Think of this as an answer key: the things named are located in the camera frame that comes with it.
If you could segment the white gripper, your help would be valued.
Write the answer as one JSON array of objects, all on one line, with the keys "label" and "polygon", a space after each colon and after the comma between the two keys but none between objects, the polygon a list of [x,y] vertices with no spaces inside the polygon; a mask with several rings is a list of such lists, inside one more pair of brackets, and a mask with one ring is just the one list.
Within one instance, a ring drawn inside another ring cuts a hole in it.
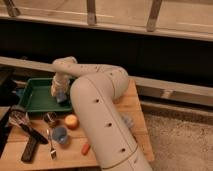
[{"label": "white gripper", "polygon": [[66,75],[61,75],[61,74],[55,74],[52,80],[52,85],[51,85],[51,96],[55,97],[57,93],[62,91],[63,93],[66,93],[69,88],[69,77]]}]

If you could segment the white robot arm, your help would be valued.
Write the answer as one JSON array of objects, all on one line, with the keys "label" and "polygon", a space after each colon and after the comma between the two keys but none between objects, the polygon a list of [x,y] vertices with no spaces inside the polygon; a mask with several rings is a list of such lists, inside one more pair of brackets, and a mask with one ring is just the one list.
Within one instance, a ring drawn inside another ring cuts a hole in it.
[{"label": "white robot arm", "polygon": [[71,84],[71,104],[102,171],[153,171],[113,101],[127,90],[129,76],[119,66],[78,64],[72,57],[52,63],[53,81]]}]

